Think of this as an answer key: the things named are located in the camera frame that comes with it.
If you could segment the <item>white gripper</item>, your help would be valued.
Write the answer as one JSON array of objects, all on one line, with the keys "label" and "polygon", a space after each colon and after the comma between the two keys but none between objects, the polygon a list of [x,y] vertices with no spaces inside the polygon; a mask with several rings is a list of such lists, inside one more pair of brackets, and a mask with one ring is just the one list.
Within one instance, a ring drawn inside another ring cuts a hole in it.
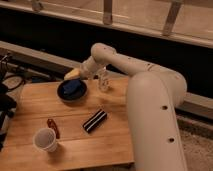
[{"label": "white gripper", "polygon": [[80,64],[80,70],[78,68],[74,68],[64,76],[64,79],[72,80],[79,77],[93,79],[98,70],[101,68],[103,68],[103,65],[96,62],[94,58],[90,56],[87,60]]}]

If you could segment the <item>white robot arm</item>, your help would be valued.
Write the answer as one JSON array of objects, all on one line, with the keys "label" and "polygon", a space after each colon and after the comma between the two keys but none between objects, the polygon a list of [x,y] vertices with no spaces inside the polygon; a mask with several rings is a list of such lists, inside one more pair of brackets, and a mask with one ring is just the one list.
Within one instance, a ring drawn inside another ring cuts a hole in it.
[{"label": "white robot arm", "polygon": [[126,107],[136,171],[188,171],[175,113],[187,93],[184,76],[96,43],[64,78],[88,78],[107,65],[129,76]]}]

